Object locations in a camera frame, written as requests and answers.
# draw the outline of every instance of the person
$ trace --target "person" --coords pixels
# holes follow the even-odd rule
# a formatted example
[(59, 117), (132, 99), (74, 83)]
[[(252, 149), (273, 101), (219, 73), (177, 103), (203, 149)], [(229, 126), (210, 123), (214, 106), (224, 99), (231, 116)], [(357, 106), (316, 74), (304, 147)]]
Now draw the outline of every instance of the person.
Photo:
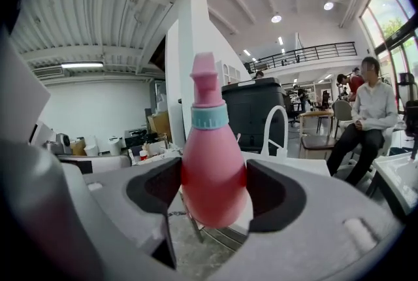
[(255, 73), (254, 79), (262, 79), (264, 78), (264, 73), (262, 71), (257, 71)]
[(355, 101), (358, 88), (364, 84), (363, 78), (358, 75), (345, 76), (344, 74), (339, 74), (337, 76), (337, 82), (341, 85), (348, 84), (350, 87), (351, 95), (348, 98), (349, 102)]
[(329, 95), (329, 92), (327, 91), (327, 90), (325, 90), (323, 93), (322, 93), (322, 108), (323, 109), (328, 109), (329, 108), (329, 97), (330, 97), (330, 95)]
[(360, 69), (358, 67), (353, 69), (353, 73), (354, 73), (354, 75), (357, 75), (357, 76), (361, 77)]
[(298, 89), (298, 98), (302, 112), (306, 112), (306, 102), (308, 101), (308, 97), (306, 96), (306, 92), (303, 88)]
[(379, 80), (379, 62), (373, 57), (365, 57), (361, 68), (366, 83), (357, 90), (351, 111), (354, 123), (343, 132), (327, 161), (332, 176), (344, 156), (361, 144), (359, 162), (346, 179), (353, 186), (366, 174), (383, 146), (382, 130), (393, 127), (398, 121), (392, 87)]
[(341, 96), (348, 96), (347, 87), (344, 87), (343, 92), (341, 93)]

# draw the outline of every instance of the bottle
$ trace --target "bottle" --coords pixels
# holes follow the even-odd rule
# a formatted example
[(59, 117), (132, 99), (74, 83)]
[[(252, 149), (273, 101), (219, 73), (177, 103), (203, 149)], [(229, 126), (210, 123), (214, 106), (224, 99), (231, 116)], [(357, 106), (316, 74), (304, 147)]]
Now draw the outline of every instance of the bottle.
[(228, 125), (211, 52), (195, 56), (190, 76), (195, 82), (195, 102), (183, 151), (184, 201), (199, 223), (227, 227), (246, 205), (245, 161)]

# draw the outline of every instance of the black chair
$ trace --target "black chair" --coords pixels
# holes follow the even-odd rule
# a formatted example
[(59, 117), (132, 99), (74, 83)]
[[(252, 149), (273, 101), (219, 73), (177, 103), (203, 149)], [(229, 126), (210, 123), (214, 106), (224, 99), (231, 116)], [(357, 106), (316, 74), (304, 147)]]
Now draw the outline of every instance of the black chair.
[(283, 101), (285, 103), (287, 118), (289, 119), (291, 127), (293, 127), (295, 123), (299, 123), (297, 117), (299, 116), (301, 111), (295, 111), (295, 107), (293, 106), (293, 103), (289, 95), (284, 95)]

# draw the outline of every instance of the white pillar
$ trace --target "white pillar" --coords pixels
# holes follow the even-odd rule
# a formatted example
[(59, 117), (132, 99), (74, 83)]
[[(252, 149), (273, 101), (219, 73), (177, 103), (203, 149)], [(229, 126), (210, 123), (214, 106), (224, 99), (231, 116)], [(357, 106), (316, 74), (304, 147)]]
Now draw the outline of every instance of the white pillar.
[(185, 136), (182, 105), (178, 102), (182, 98), (178, 57), (178, 21), (175, 21), (167, 32), (165, 41), (165, 82), (172, 142), (182, 148), (185, 144)]
[(337, 101), (340, 92), (338, 91), (337, 79), (336, 78), (331, 79), (331, 92), (332, 92), (332, 100), (334, 102)]
[(186, 138), (191, 128), (194, 84), (190, 77), (195, 54), (211, 51), (207, 0), (178, 0), (178, 53), (183, 121)]

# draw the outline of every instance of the pink nozzle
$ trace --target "pink nozzle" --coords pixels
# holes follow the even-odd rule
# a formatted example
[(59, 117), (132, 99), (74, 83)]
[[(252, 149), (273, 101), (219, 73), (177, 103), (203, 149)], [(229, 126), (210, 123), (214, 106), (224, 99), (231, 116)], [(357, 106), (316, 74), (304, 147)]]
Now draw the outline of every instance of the pink nozzle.
[(213, 53), (203, 52), (197, 54), (190, 76), (195, 82), (194, 107), (218, 107), (225, 103), (219, 89), (219, 82), (217, 81)]

